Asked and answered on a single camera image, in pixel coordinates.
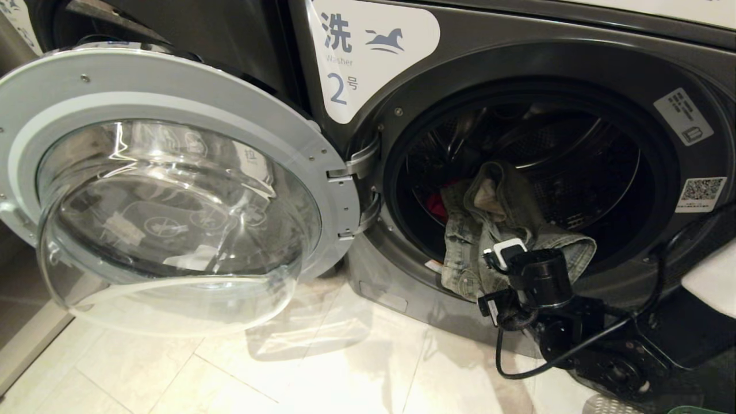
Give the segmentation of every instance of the qr code sticker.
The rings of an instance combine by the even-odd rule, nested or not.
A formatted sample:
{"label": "qr code sticker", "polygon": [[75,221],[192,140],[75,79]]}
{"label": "qr code sticker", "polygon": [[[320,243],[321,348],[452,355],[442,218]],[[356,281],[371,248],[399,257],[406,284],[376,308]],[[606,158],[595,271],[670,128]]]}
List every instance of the qr code sticker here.
{"label": "qr code sticker", "polygon": [[685,181],[675,212],[707,213],[712,211],[725,184],[725,177],[690,178]]}

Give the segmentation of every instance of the qr code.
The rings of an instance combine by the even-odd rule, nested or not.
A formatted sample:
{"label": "qr code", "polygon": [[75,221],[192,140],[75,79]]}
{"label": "qr code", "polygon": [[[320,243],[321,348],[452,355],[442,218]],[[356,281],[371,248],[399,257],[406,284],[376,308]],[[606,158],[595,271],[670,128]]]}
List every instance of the qr code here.
{"label": "qr code", "polygon": [[715,200],[726,178],[691,178],[685,184],[681,200]]}

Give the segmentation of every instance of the door hinge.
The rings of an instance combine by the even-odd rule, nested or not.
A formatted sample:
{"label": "door hinge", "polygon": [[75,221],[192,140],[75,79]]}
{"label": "door hinge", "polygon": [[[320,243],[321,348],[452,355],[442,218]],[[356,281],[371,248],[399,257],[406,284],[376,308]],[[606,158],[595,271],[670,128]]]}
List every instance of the door hinge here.
{"label": "door hinge", "polygon": [[381,212],[381,193],[373,192],[370,204],[361,213],[361,221],[358,223],[358,227],[355,231],[348,231],[340,233],[340,238],[353,238],[354,236],[363,233],[365,230],[378,221],[378,216]]}
{"label": "door hinge", "polygon": [[345,175],[356,175],[358,178],[365,178],[375,168],[378,157],[381,155],[381,133],[377,132],[371,143],[350,156],[350,160],[345,161],[345,169],[337,169],[330,171],[328,174],[333,177],[344,177]]}

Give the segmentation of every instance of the warning label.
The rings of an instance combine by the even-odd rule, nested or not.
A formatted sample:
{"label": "warning label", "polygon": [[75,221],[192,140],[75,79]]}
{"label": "warning label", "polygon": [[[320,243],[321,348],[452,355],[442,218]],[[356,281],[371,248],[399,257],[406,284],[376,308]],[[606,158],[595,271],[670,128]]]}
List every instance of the warning label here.
{"label": "warning label", "polygon": [[677,88],[658,99],[654,107],[687,147],[713,135],[713,128],[683,88]]}

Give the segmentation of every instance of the white panel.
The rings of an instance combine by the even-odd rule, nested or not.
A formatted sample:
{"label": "white panel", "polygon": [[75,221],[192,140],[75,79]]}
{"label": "white panel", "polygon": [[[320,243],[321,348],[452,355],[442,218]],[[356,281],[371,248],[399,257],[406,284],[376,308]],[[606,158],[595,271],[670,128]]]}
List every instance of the white panel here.
{"label": "white panel", "polygon": [[736,317],[736,239],[692,269],[682,286],[713,309]]}
{"label": "white panel", "polygon": [[736,0],[565,0],[736,29]]}
{"label": "white panel", "polygon": [[439,23],[427,10],[314,0],[308,14],[325,107],[341,124],[439,43]]}

